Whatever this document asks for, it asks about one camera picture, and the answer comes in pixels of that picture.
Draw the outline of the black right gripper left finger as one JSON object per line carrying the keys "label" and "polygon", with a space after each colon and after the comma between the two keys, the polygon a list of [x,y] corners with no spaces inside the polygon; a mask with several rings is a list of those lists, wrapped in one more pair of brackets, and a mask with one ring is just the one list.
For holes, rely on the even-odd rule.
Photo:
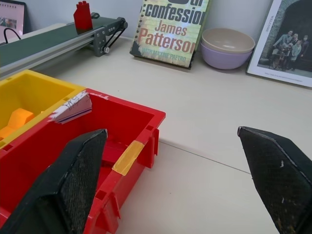
{"label": "black right gripper left finger", "polygon": [[70,140],[1,227],[2,234],[81,234],[96,194],[107,130]]}

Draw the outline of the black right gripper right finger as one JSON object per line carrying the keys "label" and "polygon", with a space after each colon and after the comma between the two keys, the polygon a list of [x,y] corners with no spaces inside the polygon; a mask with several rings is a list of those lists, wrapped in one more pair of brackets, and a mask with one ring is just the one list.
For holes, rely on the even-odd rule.
{"label": "black right gripper right finger", "polygon": [[281,234],[312,232],[312,161],[288,138],[240,126],[255,188]]}

